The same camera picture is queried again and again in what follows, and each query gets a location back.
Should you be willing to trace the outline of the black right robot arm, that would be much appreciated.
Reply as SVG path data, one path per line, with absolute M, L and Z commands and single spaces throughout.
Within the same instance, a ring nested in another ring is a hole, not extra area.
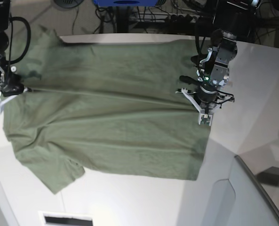
M 26 87 L 21 82 L 21 76 L 11 69 L 13 64 L 20 62 L 26 55 L 31 42 L 31 28 L 26 19 L 20 16 L 12 16 L 10 12 L 11 1 L 0 0 L 0 93 L 5 97 L 20 95 Z M 17 59 L 11 59 L 13 35 L 7 36 L 5 31 L 13 22 L 22 22 L 27 31 L 25 48 Z

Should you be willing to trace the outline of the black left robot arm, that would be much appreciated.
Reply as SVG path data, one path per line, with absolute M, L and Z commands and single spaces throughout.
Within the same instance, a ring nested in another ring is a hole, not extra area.
M 237 55 L 237 39 L 247 38 L 252 29 L 258 0 L 218 0 L 212 17 L 213 31 L 207 54 L 203 42 L 197 43 L 197 55 L 191 58 L 197 68 L 197 79 L 180 76 L 180 81 L 196 86 L 193 99 L 202 109 L 234 101 L 221 89 L 229 80 L 229 63 Z

